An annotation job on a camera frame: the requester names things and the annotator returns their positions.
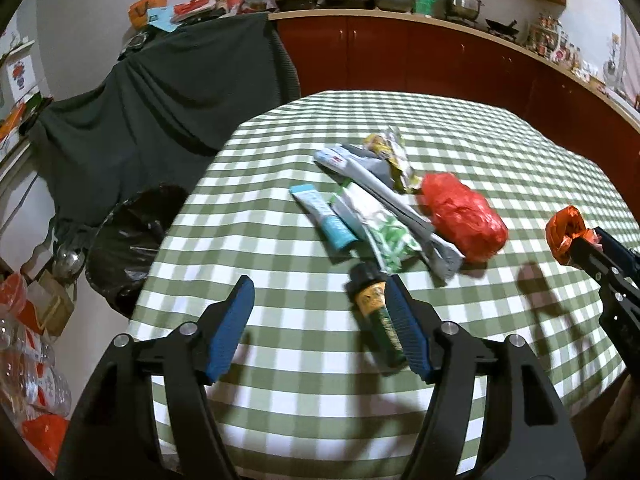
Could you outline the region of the red lower kitchen cabinets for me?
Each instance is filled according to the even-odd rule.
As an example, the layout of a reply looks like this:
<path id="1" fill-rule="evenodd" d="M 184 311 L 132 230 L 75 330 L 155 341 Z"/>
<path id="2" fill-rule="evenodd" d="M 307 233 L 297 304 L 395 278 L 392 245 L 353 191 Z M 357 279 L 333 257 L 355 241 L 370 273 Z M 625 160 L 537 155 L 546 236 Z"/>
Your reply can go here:
<path id="1" fill-rule="evenodd" d="M 600 92 L 510 42 L 408 16 L 295 13 L 273 22 L 305 96 L 405 91 L 501 107 L 639 199 L 639 129 Z"/>

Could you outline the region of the yellow white tied wrapper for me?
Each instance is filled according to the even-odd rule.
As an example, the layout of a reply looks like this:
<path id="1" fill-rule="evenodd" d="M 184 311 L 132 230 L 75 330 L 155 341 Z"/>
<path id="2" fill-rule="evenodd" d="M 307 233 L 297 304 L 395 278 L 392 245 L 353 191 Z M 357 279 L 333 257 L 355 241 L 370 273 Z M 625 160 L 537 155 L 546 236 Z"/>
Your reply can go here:
<path id="1" fill-rule="evenodd" d="M 410 164 L 404 139 L 396 127 L 387 127 L 384 130 L 384 139 L 390 150 L 388 162 L 393 167 L 392 175 L 396 182 L 396 188 L 401 193 L 416 194 L 421 189 L 422 178 Z"/>

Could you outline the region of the dark green draped cloth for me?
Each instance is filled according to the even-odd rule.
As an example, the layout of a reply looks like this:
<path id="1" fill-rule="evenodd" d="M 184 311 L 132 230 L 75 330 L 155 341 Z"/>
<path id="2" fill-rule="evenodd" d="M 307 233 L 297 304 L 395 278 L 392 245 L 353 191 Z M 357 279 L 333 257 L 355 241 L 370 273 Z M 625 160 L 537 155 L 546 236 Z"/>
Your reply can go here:
<path id="1" fill-rule="evenodd" d="M 48 105 L 29 130 L 58 236 L 98 226 L 146 188 L 193 190 L 239 125 L 299 96 L 265 13 L 179 28 L 127 56 L 99 87 Z"/>

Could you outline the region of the green checkered tablecloth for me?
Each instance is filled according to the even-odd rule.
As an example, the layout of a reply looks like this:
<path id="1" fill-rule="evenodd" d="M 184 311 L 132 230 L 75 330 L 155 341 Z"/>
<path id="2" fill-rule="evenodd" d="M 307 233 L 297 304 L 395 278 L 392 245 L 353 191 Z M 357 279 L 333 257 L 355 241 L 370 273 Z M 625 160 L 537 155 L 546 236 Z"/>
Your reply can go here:
<path id="1" fill-rule="evenodd" d="M 367 237 L 335 250 L 292 195 L 345 193 L 316 156 L 397 134 L 418 177 L 452 174 L 480 193 L 508 236 L 489 260 L 442 281 L 388 211 Z M 139 340 L 167 335 L 224 299 L 241 276 L 255 304 L 230 370 L 209 389 L 232 462 L 256 479 L 393 479 L 409 458 L 433 389 L 386 370 L 347 287 L 371 261 L 473 336 L 515 334 L 576 413 L 624 371 L 599 325 L 598 286 L 559 264 L 546 226 L 566 206 L 629 248 L 634 214 L 590 160 L 506 110 L 441 96 L 326 91 L 240 125 L 175 218 L 134 309 Z"/>

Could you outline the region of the dark green glass bottle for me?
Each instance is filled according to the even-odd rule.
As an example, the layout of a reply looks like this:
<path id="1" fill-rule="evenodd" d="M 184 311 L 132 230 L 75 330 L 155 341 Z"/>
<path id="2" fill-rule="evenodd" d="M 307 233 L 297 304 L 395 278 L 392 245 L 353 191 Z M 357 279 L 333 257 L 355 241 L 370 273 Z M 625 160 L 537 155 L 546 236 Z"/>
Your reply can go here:
<path id="1" fill-rule="evenodd" d="M 406 357 L 386 308 L 385 287 L 386 275 L 374 262 L 363 261 L 349 270 L 346 292 L 371 335 L 373 351 L 388 370 L 398 370 Z"/>

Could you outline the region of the orange paper bag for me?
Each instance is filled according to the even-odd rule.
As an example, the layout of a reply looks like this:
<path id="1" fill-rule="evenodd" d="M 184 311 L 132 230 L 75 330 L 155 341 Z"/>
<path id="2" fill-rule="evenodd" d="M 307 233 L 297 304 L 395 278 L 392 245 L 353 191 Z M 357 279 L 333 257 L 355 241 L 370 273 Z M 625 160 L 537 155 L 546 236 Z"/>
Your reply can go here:
<path id="1" fill-rule="evenodd" d="M 142 29 L 148 24 L 148 11 L 150 9 L 167 6 L 167 0 L 138 0 L 128 10 L 128 18 L 134 29 Z"/>

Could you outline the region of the green white snack wrapper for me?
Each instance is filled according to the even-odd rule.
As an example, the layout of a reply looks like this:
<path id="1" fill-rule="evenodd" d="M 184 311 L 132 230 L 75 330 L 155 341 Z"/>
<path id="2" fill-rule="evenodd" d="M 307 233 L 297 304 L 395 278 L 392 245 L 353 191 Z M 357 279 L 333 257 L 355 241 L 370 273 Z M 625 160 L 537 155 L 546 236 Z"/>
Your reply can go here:
<path id="1" fill-rule="evenodd" d="M 407 261 L 420 255 L 421 247 L 409 229 L 358 184 L 342 186 L 329 204 L 358 240 L 369 245 L 383 272 L 397 273 Z"/>

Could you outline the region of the yellow snack wrapper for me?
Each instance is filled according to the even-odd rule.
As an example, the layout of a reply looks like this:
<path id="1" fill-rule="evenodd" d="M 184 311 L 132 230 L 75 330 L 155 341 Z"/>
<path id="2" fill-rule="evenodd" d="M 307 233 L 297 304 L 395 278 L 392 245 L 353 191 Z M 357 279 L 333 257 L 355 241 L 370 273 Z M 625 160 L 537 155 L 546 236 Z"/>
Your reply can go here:
<path id="1" fill-rule="evenodd" d="M 398 163 L 397 153 L 400 145 L 395 133 L 391 131 L 370 134 L 364 139 L 363 147 L 379 158 L 387 160 L 390 164 L 396 165 Z"/>

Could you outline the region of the orange plastic bag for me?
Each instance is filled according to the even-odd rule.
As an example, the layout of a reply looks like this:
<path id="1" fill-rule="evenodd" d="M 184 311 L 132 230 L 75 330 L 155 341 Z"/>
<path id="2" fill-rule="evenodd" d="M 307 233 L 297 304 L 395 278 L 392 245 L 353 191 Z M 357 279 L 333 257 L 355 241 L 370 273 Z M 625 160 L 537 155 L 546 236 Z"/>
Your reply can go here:
<path id="1" fill-rule="evenodd" d="M 558 211 L 547 222 L 546 241 L 553 258 L 561 266 L 574 264 L 570 256 L 570 245 L 576 238 L 590 243 L 597 250 L 602 249 L 601 237 L 593 229 L 588 229 L 577 207 L 568 205 Z"/>

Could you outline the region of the black lined trash bin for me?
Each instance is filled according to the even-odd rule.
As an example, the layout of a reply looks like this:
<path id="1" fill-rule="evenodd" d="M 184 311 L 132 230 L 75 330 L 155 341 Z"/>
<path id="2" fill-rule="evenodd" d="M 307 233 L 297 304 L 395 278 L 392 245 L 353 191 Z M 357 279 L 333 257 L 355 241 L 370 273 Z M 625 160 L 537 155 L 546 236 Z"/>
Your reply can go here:
<path id="1" fill-rule="evenodd" d="M 160 245 L 187 197 L 179 185 L 149 188 L 115 206 L 96 232 L 86 279 L 125 318 L 134 313 Z"/>

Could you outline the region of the red plastic bag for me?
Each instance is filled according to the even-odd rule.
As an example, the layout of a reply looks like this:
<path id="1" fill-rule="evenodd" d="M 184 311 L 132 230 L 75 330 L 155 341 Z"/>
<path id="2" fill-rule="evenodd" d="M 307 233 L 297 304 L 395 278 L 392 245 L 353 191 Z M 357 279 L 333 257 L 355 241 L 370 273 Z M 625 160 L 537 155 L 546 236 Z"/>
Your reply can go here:
<path id="1" fill-rule="evenodd" d="M 508 228 L 486 198 L 450 172 L 426 174 L 418 197 L 435 231 L 454 244 L 466 261 L 488 262 L 506 244 Z"/>

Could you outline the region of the black wok on stove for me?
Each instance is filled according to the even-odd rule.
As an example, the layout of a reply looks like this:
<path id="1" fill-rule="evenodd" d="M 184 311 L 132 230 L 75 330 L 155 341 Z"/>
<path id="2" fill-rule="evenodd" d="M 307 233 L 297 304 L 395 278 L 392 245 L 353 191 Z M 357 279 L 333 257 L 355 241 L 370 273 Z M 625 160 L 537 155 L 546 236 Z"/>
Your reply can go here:
<path id="1" fill-rule="evenodd" d="M 493 20 L 488 20 L 488 18 L 486 18 L 485 22 L 487 24 L 488 32 L 496 36 L 503 36 L 514 40 L 520 33 L 516 28 L 516 24 L 518 24 L 517 20 L 510 21 L 507 25 Z"/>

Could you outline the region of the metal kettle on floor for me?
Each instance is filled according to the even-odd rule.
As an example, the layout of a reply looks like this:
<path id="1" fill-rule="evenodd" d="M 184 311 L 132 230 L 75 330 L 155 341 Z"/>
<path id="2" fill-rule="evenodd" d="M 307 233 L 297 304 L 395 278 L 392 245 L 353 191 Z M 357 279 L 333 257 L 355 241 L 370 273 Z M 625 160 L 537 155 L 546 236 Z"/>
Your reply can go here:
<path id="1" fill-rule="evenodd" d="M 55 253 L 52 263 L 52 275 L 61 284 L 70 284 L 77 280 L 86 261 L 81 248 L 61 245 Z"/>

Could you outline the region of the stainless steel steamer pot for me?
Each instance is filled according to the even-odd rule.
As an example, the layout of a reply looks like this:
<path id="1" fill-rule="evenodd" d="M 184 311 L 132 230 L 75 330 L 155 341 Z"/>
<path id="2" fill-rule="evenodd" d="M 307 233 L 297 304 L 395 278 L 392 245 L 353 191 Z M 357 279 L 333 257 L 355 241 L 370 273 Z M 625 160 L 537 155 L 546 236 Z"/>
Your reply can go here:
<path id="1" fill-rule="evenodd" d="M 482 0 L 444 0 L 445 18 L 475 22 L 482 6 Z"/>

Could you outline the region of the grey white wrapper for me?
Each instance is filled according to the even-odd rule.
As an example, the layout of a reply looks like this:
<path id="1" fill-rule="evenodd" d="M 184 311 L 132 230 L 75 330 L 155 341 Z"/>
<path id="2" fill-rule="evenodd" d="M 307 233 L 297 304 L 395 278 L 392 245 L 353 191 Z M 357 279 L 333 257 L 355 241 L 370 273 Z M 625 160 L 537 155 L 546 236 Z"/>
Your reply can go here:
<path id="1" fill-rule="evenodd" d="M 358 157 L 341 146 L 336 146 L 322 148 L 314 154 L 314 161 L 355 182 L 391 211 L 420 244 L 426 264 L 440 280 L 448 283 L 459 272 L 464 259 L 462 252 L 454 244 L 437 235 L 430 220 L 418 214 L 399 194 L 364 168 Z"/>

